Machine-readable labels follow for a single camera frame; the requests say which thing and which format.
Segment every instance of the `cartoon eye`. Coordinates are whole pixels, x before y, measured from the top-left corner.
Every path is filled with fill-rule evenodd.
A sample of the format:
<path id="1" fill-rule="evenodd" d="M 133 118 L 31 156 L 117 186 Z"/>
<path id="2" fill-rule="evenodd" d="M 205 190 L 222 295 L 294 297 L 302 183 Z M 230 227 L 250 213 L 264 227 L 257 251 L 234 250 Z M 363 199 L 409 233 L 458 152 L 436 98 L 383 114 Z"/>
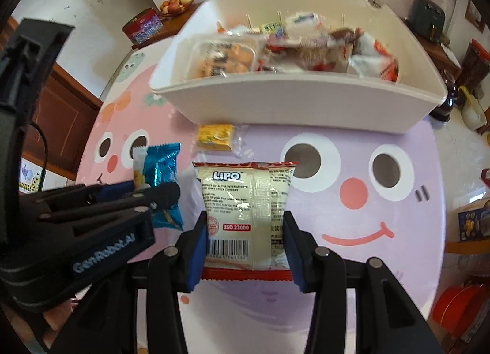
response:
<path id="1" fill-rule="evenodd" d="M 126 169 L 133 168 L 133 148 L 148 145 L 149 136 L 146 130 L 140 129 L 131 133 L 121 149 L 121 162 Z"/>
<path id="2" fill-rule="evenodd" d="M 109 149 L 111 148 L 112 140 L 113 138 L 111 132 L 105 132 L 99 139 L 99 142 L 95 146 L 94 161 L 96 163 L 101 163 L 104 159 L 107 158 L 107 154 L 109 153 Z"/>
<path id="3" fill-rule="evenodd" d="M 325 136 L 302 133 L 284 146 L 284 161 L 296 161 L 298 166 L 292 177 L 293 187 L 304 192 L 318 192 L 329 188 L 340 174 L 340 154 Z"/>
<path id="4" fill-rule="evenodd" d="M 383 144 L 371 155 L 369 177 L 379 195 L 388 201 L 398 202 L 412 192 L 415 171 L 403 149 L 397 145 Z"/>

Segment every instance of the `smiling mouth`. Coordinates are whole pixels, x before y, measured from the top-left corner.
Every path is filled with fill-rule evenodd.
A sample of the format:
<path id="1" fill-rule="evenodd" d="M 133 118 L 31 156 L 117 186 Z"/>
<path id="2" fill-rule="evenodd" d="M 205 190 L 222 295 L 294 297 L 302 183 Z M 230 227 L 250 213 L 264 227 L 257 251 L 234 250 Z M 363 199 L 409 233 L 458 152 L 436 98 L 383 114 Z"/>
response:
<path id="1" fill-rule="evenodd" d="M 323 234 L 322 238 L 330 243 L 333 243 L 334 245 L 340 245 L 340 246 L 357 246 L 357 245 L 363 245 L 365 243 L 370 243 L 373 242 L 374 240 L 381 238 L 382 236 L 387 236 L 388 238 L 394 238 L 395 234 L 393 231 L 391 231 L 388 227 L 386 227 L 386 224 L 384 221 L 382 221 L 379 224 L 379 231 L 368 235 L 366 237 L 362 238 L 354 238 L 354 239 L 343 239 L 343 238 L 335 238 L 332 236 L 328 236 L 327 234 Z"/>

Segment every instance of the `blue snack wrapper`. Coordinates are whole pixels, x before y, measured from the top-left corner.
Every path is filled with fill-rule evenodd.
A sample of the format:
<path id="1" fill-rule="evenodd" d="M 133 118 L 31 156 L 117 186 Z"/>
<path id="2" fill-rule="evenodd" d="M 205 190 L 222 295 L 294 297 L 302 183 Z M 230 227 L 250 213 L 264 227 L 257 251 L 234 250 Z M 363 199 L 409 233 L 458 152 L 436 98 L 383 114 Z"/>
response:
<path id="1" fill-rule="evenodd" d="M 136 189 L 156 187 L 177 181 L 177 155 L 180 143 L 136 147 L 133 149 L 133 172 Z M 153 214 L 154 228 L 175 228 L 183 231 L 182 215 L 178 205 Z"/>

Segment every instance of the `picture frame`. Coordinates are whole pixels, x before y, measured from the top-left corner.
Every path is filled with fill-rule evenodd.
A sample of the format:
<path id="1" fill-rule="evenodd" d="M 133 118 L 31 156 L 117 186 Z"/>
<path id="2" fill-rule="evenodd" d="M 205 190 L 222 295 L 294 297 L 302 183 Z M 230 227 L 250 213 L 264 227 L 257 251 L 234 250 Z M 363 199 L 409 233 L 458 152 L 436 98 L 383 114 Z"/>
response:
<path id="1" fill-rule="evenodd" d="M 486 23 L 483 21 L 482 15 L 480 14 L 475 4 L 471 0 L 468 0 L 468 6 L 466 8 L 465 18 L 472 25 L 474 25 L 480 32 L 483 33 L 483 31 L 485 30 Z"/>

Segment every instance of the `white plastic basket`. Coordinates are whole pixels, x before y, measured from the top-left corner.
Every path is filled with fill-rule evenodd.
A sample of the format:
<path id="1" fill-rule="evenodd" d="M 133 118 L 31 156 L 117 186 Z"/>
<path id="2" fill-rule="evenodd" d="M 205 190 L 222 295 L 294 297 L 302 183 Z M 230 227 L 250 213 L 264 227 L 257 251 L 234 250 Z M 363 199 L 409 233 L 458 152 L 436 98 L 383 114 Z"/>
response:
<path id="1" fill-rule="evenodd" d="M 260 26 L 312 11 L 336 27 L 364 28 L 399 62 L 398 82 L 327 72 L 251 72 L 183 82 L 188 39 L 225 27 Z M 153 72 L 150 86 L 192 122 L 332 126 L 404 133 L 442 104 L 447 89 L 434 64 L 387 6 L 368 0 L 208 0 L 188 20 Z"/>

